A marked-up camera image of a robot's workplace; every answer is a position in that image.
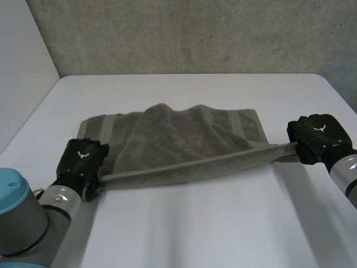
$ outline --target metal cylinder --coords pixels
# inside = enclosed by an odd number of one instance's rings
[[[348,197],[357,183],[357,155],[340,159],[331,169],[330,176],[340,190]]]
[[[16,256],[46,236],[49,219],[28,182],[13,169],[0,169],[0,255]]]

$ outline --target gray wall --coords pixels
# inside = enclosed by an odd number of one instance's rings
[[[357,111],[356,0],[27,3],[61,76],[315,73]]]

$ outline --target concrete wall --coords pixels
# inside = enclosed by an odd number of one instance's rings
[[[0,1],[0,153],[59,80],[25,0]]]
[[[356,0],[27,3],[61,76],[315,73],[357,111]]]

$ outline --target gray towel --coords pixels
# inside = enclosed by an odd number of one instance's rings
[[[158,104],[145,112],[92,117],[81,123],[78,138],[110,145],[99,170],[107,189],[184,183],[295,155],[294,143],[268,143],[255,110],[203,105],[173,111]]]

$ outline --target white wall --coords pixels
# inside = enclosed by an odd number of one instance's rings
[[[59,80],[25,0],[0,1],[0,153]]]

